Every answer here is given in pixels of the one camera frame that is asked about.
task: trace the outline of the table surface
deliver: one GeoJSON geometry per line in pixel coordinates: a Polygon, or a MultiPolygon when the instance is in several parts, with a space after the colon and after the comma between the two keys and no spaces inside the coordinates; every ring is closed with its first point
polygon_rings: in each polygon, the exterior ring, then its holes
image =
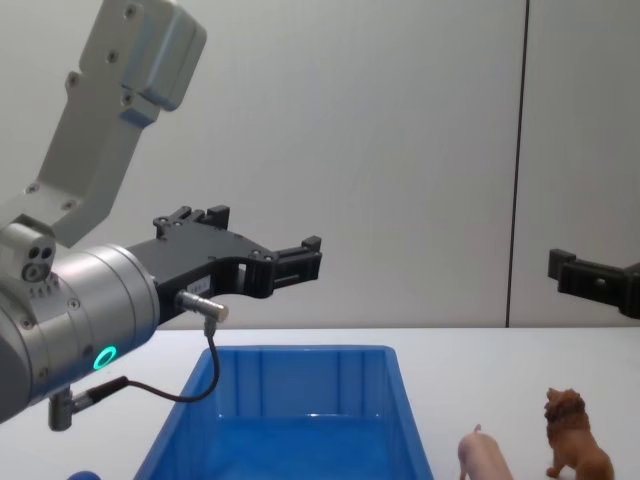
{"type": "MultiPolygon", "coordinates": [[[[637,478],[640,455],[640,329],[239,330],[219,345],[388,345],[398,355],[424,449],[438,480],[458,478],[457,443],[480,423],[496,437],[517,480],[543,480],[548,387],[584,396],[592,429],[616,478],[637,478]]],[[[201,332],[158,332],[137,351],[82,382],[127,375],[179,392],[206,348],[201,332]]],[[[74,417],[65,433],[47,427],[46,402],[0,425],[0,476],[65,479],[91,470],[133,478],[172,404],[125,389],[74,417]]],[[[562,479],[573,479],[565,469],[562,479]]]]}

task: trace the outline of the toy pig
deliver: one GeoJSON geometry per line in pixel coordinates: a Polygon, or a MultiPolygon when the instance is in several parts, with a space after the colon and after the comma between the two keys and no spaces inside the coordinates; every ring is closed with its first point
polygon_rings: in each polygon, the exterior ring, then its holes
{"type": "Polygon", "coordinates": [[[574,390],[550,388],[545,405],[547,437],[553,448],[553,467],[547,475],[558,478],[565,465],[575,469],[576,480],[613,480],[609,456],[591,435],[584,400],[574,390]]]}
{"type": "Polygon", "coordinates": [[[480,432],[480,425],[458,445],[460,480],[513,480],[498,443],[480,432]]]}

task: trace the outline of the green led ring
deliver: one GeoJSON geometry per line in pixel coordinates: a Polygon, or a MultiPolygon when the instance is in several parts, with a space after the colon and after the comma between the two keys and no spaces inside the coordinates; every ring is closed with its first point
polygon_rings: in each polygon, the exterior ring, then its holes
{"type": "Polygon", "coordinates": [[[118,350],[113,345],[105,347],[93,362],[93,369],[100,370],[101,368],[106,367],[114,358],[116,358],[117,354],[118,350]]]}

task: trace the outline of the blue container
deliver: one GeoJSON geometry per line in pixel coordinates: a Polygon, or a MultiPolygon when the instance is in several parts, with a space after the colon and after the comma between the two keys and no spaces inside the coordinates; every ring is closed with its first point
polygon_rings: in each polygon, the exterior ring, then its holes
{"type": "MultiPolygon", "coordinates": [[[[219,353],[216,392],[173,408],[137,480],[433,480],[391,348],[219,353]]],[[[207,350],[183,394],[212,373],[207,350]]]]}

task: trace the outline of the white wall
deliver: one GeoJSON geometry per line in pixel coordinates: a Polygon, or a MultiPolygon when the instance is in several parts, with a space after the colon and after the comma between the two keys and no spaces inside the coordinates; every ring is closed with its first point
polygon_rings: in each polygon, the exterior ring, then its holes
{"type": "Polygon", "coordinates": [[[533,0],[512,326],[637,325],[556,293],[550,248],[640,260],[640,2],[533,0]]]}
{"type": "MultiPolygon", "coordinates": [[[[181,3],[209,31],[191,90],[82,246],[224,203],[267,247],[325,242],[320,281],[224,299],[229,326],[504,325],[524,0],[181,3]]],[[[0,200],[37,173],[98,6],[4,2],[0,200]]]]}

